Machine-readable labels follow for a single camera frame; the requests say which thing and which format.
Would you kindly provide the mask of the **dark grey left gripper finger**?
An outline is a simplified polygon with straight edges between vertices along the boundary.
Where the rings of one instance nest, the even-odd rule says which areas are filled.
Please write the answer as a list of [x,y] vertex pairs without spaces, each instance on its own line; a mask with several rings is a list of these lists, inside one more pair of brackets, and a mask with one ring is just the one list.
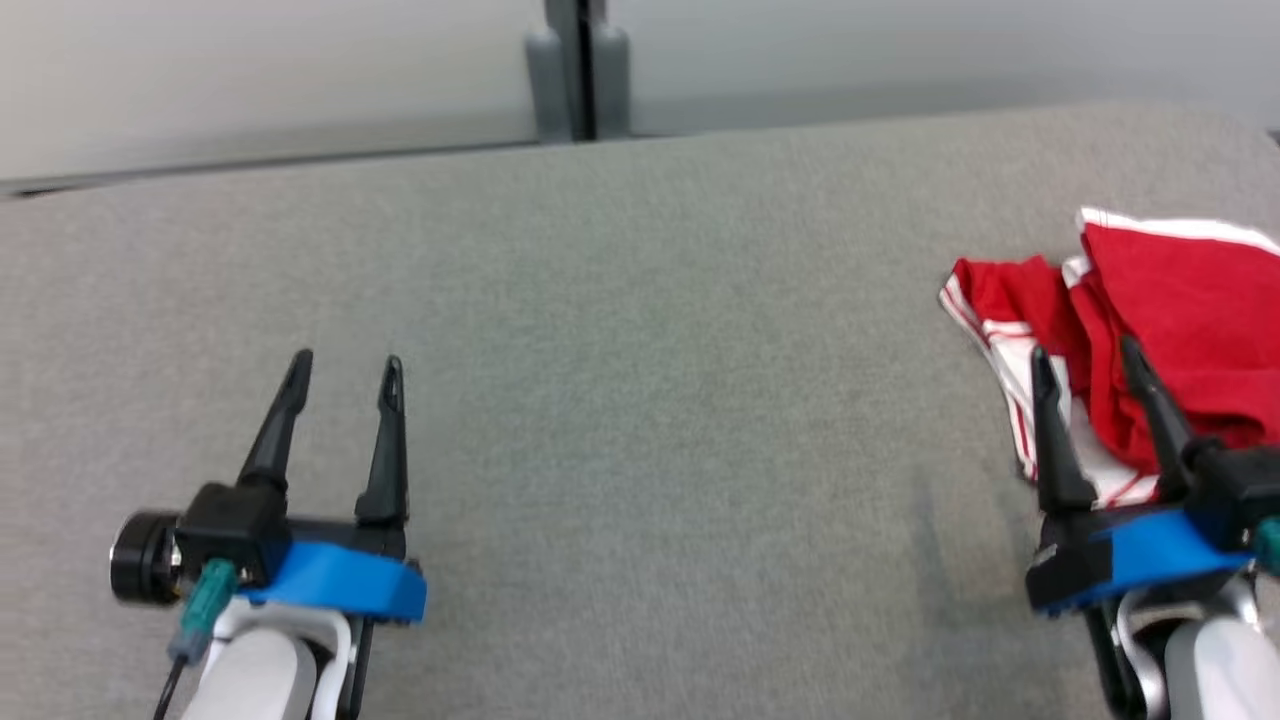
[[379,424],[365,492],[355,505],[362,527],[403,528],[410,519],[404,369],[387,357],[378,392]]
[[314,351],[297,351],[241,468],[238,487],[265,487],[279,495],[288,493],[287,471],[294,424],[307,402],[312,369]]

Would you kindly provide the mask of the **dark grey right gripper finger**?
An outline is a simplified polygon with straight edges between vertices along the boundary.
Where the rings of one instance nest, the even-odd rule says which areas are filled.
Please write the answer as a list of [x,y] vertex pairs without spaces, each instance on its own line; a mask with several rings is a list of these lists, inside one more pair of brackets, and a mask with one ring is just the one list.
[[1039,510],[1047,518],[1091,512],[1097,495],[1082,474],[1060,407],[1062,391],[1052,359],[1041,346],[1030,355],[1030,383]]
[[1120,338],[1120,352],[1129,389],[1148,423],[1158,462],[1157,496],[1162,502],[1183,502],[1192,491],[1183,461],[1183,450],[1193,438],[1190,424],[1134,336]]

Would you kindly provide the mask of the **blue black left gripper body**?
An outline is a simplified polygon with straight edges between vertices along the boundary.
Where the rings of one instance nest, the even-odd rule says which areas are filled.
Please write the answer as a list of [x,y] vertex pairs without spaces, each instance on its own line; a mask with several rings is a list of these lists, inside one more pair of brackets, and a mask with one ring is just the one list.
[[407,555],[402,521],[292,518],[292,546],[271,584],[238,591],[251,603],[321,609],[375,623],[419,624],[428,582]]

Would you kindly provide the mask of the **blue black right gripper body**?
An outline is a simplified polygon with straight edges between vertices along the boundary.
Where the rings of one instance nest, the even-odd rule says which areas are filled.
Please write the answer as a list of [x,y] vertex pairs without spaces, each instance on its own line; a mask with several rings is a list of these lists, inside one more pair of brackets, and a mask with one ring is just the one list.
[[1093,509],[1051,503],[1025,573],[1030,609],[1056,616],[1132,591],[1236,573],[1249,550],[1222,550],[1178,506]]

